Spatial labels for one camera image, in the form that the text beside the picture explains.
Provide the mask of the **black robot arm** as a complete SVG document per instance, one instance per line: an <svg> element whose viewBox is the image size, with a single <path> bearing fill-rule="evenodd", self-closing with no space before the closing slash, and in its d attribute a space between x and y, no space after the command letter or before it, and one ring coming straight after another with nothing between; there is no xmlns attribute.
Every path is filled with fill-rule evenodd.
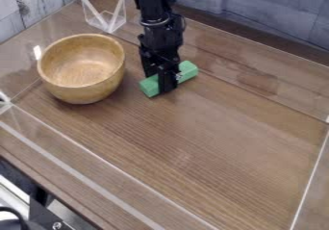
<svg viewBox="0 0 329 230"><path fill-rule="evenodd" d="M139 54L147 77L158 76L159 92L178 87L179 48L183 44L184 19L172 11L176 0L134 0L140 11L143 32L138 35Z"/></svg>

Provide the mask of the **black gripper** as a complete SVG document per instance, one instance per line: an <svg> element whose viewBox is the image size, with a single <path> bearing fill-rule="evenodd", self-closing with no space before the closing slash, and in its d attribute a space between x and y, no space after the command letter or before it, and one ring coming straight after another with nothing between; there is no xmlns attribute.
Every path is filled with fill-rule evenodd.
<svg viewBox="0 0 329 230"><path fill-rule="evenodd" d="M138 36L139 53L146 77L156 73L159 92L166 93L178 87L180 62L179 48L183 44L183 20L140 22L143 32Z"/></svg>

